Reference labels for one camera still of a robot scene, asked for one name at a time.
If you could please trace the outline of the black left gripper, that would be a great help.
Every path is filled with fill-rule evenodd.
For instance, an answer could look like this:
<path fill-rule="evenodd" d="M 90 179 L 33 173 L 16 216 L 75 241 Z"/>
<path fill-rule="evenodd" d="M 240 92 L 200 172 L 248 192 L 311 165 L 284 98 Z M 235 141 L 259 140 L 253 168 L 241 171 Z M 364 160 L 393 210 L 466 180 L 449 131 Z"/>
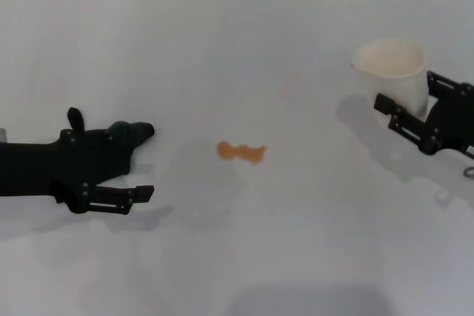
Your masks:
<path fill-rule="evenodd" d="M 47 195 L 76 214 L 88 211 L 128 215 L 133 204 L 150 201 L 153 185 L 97 186 L 108 130 L 65 129 L 50 144 L 1 144 L 1 196 Z"/>

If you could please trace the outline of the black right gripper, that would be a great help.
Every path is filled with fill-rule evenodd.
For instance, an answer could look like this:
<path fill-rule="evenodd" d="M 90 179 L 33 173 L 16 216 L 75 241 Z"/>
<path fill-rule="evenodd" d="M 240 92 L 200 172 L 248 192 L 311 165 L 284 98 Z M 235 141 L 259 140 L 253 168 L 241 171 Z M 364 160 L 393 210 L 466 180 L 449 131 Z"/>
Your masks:
<path fill-rule="evenodd" d="M 388 128 L 414 143 L 425 155 L 452 149 L 473 158 L 473 85 L 427 71 L 429 95 L 436 102 L 426 121 L 379 93 L 374 109 L 390 117 Z"/>

